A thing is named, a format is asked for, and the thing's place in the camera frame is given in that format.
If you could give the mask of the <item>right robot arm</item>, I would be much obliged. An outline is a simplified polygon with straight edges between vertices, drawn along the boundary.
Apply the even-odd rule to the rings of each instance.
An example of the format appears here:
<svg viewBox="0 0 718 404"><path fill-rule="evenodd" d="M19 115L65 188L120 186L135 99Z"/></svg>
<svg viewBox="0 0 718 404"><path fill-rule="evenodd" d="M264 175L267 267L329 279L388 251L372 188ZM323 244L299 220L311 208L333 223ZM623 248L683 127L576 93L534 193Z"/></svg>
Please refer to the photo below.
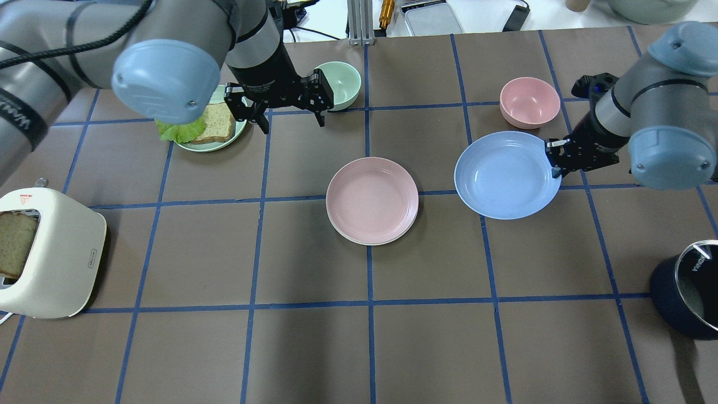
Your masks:
<svg viewBox="0 0 718 404"><path fill-rule="evenodd" d="M716 181L716 112L708 82L717 72L717 30L682 21L648 46L621 77L582 76L572 94L589 112L545 153L553 177L617 164L628 148L636 183L680 191Z"/></svg>

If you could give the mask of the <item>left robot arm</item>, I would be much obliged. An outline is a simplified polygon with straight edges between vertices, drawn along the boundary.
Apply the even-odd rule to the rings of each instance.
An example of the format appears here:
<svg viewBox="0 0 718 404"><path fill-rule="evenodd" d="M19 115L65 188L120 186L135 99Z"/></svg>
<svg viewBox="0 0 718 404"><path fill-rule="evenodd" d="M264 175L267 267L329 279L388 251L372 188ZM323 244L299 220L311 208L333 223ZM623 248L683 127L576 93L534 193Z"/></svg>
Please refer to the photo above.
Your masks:
<svg viewBox="0 0 718 404"><path fill-rule="evenodd" d="M264 1L2 2L2 182L44 140L77 93L111 89L142 117L200 117L226 66L236 120L269 131L268 108L325 125L333 90L300 76Z"/></svg>

